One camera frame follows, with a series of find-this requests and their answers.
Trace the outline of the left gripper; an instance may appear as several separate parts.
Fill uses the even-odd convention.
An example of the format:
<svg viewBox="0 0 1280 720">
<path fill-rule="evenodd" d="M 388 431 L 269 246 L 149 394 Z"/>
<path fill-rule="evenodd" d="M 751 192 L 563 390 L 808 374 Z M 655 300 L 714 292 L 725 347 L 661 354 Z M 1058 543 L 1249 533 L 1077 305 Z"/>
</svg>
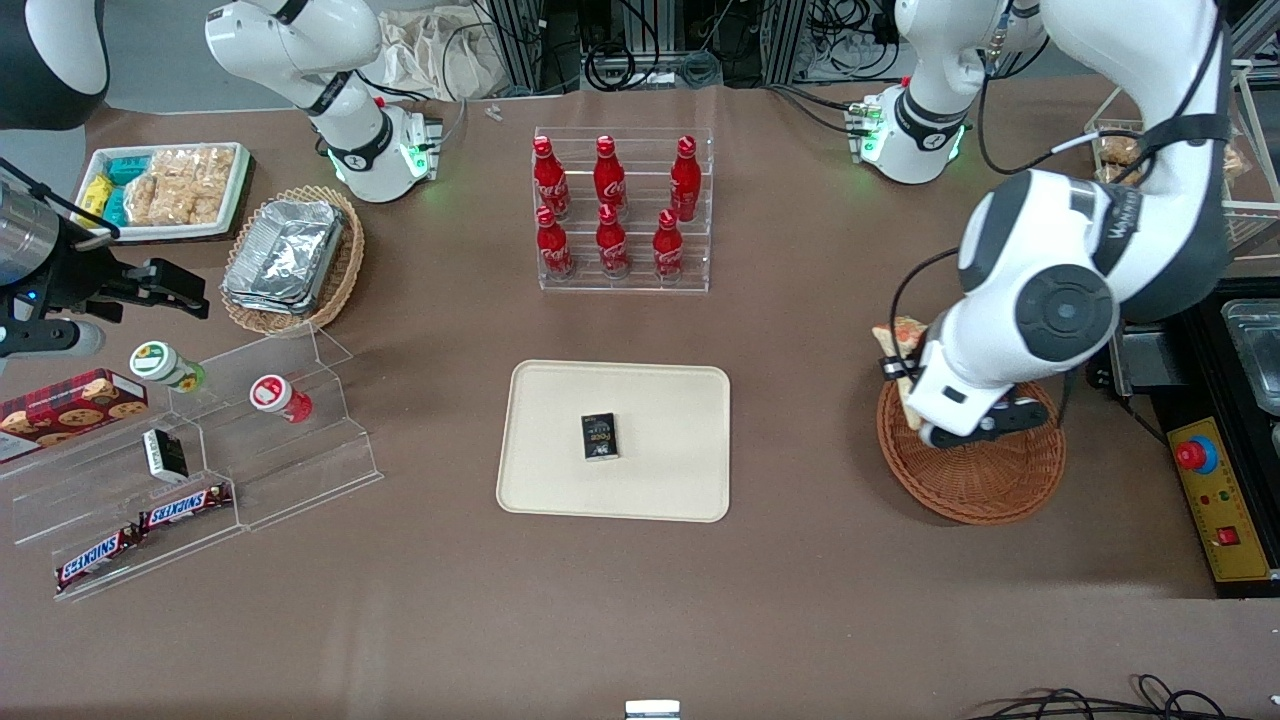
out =
<svg viewBox="0 0 1280 720">
<path fill-rule="evenodd" d="M 945 341 L 948 320 L 941 313 L 925 332 L 920 356 L 886 355 L 886 382 L 914 382 L 905 407 L 922 419 L 920 437 L 1005 437 L 1041 427 L 1041 401 L 1014 386 L 984 388 L 961 378 Z"/>
</svg>

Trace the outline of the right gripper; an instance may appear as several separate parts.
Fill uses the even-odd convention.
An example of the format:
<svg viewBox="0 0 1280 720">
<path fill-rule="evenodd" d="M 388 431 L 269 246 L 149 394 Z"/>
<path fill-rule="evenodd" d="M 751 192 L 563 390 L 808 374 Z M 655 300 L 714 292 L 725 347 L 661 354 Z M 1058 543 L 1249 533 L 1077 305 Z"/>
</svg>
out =
<svg viewBox="0 0 1280 720">
<path fill-rule="evenodd" d="M 169 307 L 206 320 L 210 304 L 205 279 L 160 258 L 124 270 L 140 288 L 120 291 L 116 300 L 100 292 L 114 279 L 119 263 L 104 247 L 81 252 L 87 234 L 46 202 L 13 184 L 3 186 L 3 315 L 42 319 L 74 313 L 118 324 L 123 305 Z"/>
</svg>

